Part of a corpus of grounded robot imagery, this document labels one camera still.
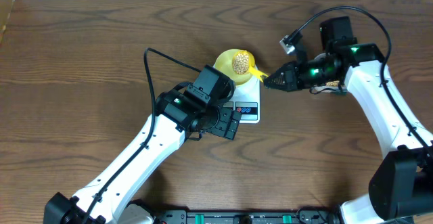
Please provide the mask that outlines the yellow plastic scoop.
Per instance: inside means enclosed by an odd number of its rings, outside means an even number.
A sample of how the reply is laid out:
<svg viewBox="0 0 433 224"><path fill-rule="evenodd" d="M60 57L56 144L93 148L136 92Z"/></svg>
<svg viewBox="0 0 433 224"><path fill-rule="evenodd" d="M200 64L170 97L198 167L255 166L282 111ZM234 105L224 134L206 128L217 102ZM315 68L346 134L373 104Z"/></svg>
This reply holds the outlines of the yellow plastic scoop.
<svg viewBox="0 0 433 224"><path fill-rule="evenodd" d="M249 51L239 50L232 58L232 68L236 74L251 74L259 81L263 82L268 75L255 68L254 57Z"/></svg>

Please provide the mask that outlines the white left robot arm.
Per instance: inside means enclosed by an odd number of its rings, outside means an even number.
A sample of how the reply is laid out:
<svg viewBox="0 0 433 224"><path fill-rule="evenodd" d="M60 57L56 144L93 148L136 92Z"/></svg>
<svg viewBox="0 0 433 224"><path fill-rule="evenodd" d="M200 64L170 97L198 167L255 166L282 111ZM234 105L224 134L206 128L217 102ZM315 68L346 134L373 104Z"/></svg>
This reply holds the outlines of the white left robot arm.
<svg viewBox="0 0 433 224"><path fill-rule="evenodd" d="M129 205L132 197L191 134L235 137L241 114L225 107L234 91L228 76L205 66L193 83L160 94L140 133L100 175L73 197L48 201L44 223L153 223L148 210Z"/></svg>

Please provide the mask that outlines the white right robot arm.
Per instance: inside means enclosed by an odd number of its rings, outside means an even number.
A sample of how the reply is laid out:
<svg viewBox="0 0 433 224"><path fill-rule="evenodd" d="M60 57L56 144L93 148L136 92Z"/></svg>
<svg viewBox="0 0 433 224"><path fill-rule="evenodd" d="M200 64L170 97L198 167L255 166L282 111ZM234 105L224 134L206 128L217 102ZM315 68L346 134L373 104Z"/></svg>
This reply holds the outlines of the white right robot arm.
<svg viewBox="0 0 433 224"><path fill-rule="evenodd" d="M287 92L352 94L384 158L367 194L341 204L329 222L403 223L431 213L432 134L399 93L382 52L374 43L358 43L347 16L322 22L319 30L323 53L314 60L306 58L298 32L281 40L286 53L296 53L296 60L265 78L265 86Z"/></svg>

